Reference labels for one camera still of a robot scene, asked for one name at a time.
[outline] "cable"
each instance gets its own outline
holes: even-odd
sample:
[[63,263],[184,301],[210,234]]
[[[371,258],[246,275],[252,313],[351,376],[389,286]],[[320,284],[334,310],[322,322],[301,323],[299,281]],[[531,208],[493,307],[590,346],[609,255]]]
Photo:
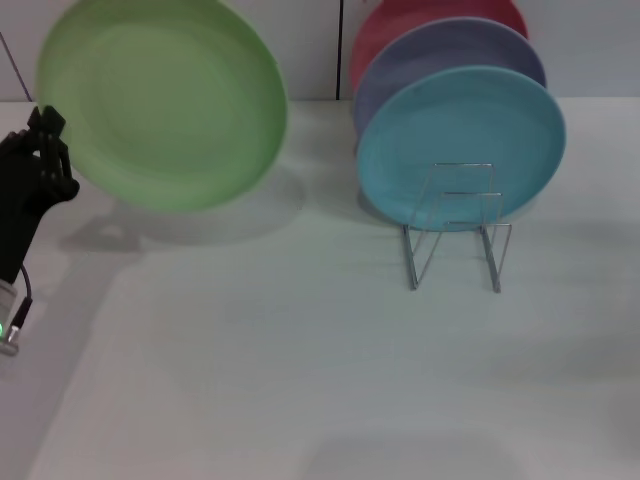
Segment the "cable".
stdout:
[[9,45],[7,45],[7,42],[4,39],[4,35],[2,35],[2,32],[0,32],[0,42],[2,43],[2,46],[4,47],[4,51],[7,53],[7,57],[9,57],[9,62],[11,63],[11,66],[13,67],[14,73],[18,77],[18,81],[20,82],[20,86],[22,87],[22,90],[24,91],[24,94],[26,95],[27,100],[29,100],[30,102],[33,102],[33,98],[31,98],[31,94],[29,93],[29,89],[27,88],[27,85],[24,83],[24,80],[22,79],[22,75],[20,75],[20,70],[18,70],[18,64],[16,64],[16,61],[13,59],[13,55],[11,54],[11,50],[9,50]]
[[33,298],[31,292],[31,280],[29,279],[29,274],[27,273],[27,269],[24,265],[20,266],[20,271],[22,272],[22,276],[24,277],[24,284],[27,287],[27,298]]
[[20,266],[20,271],[22,272],[22,276],[24,277],[24,284],[27,287],[27,296],[24,297],[20,307],[18,307],[18,311],[16,312],[13,320],[11,320],[11,328],[14,327],[18,330],[22,329],[24,326],[24,321],[27,319],[27,315],[29,314],[29,309],[33,304],[32,290],[31,290],[31,280],[29,279],[29,274],[27,273],[27,269],[24,265]]
[[342,81],[342,37],[344,30],[344,0],[340,0],[340,14],[338,17],[338,65],[336,68],[336,100],[340,100]]

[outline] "blue plate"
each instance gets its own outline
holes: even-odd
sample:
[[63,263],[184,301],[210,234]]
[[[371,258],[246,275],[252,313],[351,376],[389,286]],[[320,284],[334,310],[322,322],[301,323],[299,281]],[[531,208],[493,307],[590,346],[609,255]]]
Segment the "blue plate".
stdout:
[[[493,221],[500,203],[442,193],[491,189],[503,194],[502,213],[512,213],[553,177],[565,143],[562,112],[539,83],[504,68],[460,67],[414,83],[380,109],[360,140],[358,175],[386,216],[442,230],[450,221]],[[492,185],[491,169],[434,167],[452,163],[492,164]]]
[[476,17],[427,23],[391,43],[367,68],[354,104],[358,136],[403,88],[442,70],[469,65],[509,68],[546,86],[538,55],[515,30]]

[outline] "dish rack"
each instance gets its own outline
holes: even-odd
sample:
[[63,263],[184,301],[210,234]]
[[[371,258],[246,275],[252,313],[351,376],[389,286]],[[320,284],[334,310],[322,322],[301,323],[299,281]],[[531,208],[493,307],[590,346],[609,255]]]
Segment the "dish rack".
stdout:
[[[489,181],[486,192],[433,192],[430,190],[432,186],[432,180],[434,175],[437,175],[439,172],[450,169],[473,169],[475,171],[489,171]],[[502,267],[504,266],[504,260],[507,256],[507,250],[509,248],[509,242],[511,241],[511,232],[513,230],[513,225],[511,223],[503,223],[502,222],[502,211],[504,207],[504,196],[500,192],[493,191],[493,180],[495,176],[495,167],[491,163],[435,163],[433,164],[427,173],[427,178],[425,179],[424,186],[422,187],[422,191],[418,197],[418,202],[413,211],[411,221],[408,225],[402,225],[402,242],[405,251],[405,258],[407,269],[409,273],[410,286],[411,289],[416,291],[420,287],[422,280],[424,279],[427,271],[429,270],[429,266],[431,265],[434,254],[440,244],[440,240],[442,239],[443,234],[445,233],[453,233],[453,231],[460,230],[473,230],[479,233],[482,237],[482,244],[484,247],[485,259],[487,261],[487,265],[489,267],[489,274],[491,276],[491,283],[493,286],[493,291],[495,293],[502,292],[502,285],[500,283],[500,275],[502,274]],[[443,202],[446,202],[452,198],[461,198],[461,197],[471,197],[477,198],[480,207],[481,207],[481,221],[480,222],[463,222],[463,221],[445,221],[442,224],[442,228],[439,230],[428,230],[416,228],[416,220],[418,218],[418,214],[421,211],[421,207],[424,204],[425,198],[428,195],[435,194],[435,200],[432,205],[428,208],[427,212],[427,221],[424,225],[429,227],[431,225],[432,219],[437,215],[439,208]],[[492,216],[490,214],[490,210],[487,208],[487,203],[497,203],[496,215]],[[496,234],[498,229],[506,229],[507,236],[504,242],[504,247],[502,249],[502,253],[500,255],[500,263],[496,263],[496,256],[494,255],[494,246],[496,241]],[[419,231],[420,234],[418,236],[415,245],[411,241],[411,232]],[[431,251],[429,253],[429,257],[426,260],[424,267],[420,270],[420,274],[418,274],[418,269],[416,268],[416,255],[419,252],[420,248],[424,244],[424,240],[427,236],[436,235],[433,246],[431,247]]]

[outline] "purple plate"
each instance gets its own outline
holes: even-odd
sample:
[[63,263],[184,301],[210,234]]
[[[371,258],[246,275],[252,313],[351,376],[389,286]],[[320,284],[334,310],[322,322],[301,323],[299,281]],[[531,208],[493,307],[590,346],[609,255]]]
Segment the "purple plate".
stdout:
[[547,85],[538,55],[515,30],[478,17],[430,22],[389,44],[367,68],[353,108],[358,137],[403,88],[443,70],[471,65],[511,69]]

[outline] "plate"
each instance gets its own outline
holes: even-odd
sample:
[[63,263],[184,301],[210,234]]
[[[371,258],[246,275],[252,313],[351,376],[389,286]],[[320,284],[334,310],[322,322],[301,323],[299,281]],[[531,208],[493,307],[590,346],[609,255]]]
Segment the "plate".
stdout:
[[507,0],[385,0],[359,30],[349,71],[354,91],[367,67],[391,42],[416,27],[450,17],[482,17],[502,23],[527,37],[518,9]]
[[66,119],[77,170],[122,200],[193,211],[251,189],[286,129],[277,64],[210,0],[84,0],[50,32],[38,101]]
[[[445,230],[525,205],[553,177],[565,141],[562,112],[539,83],[499,67],[460,67],[410,85],[380,109],[358,147],[358,176],[387,217]],[[434,167],[457,163],[492,164],[493,179],[491,169]],[[442,195],[489,191],[501,199]]]
[[538,55],[515,30],[478,17],[438,20],[394,40],[369,64],[355,98],[358,135],[403,88],[447,68],[467,65],[509,68],[547,85]]

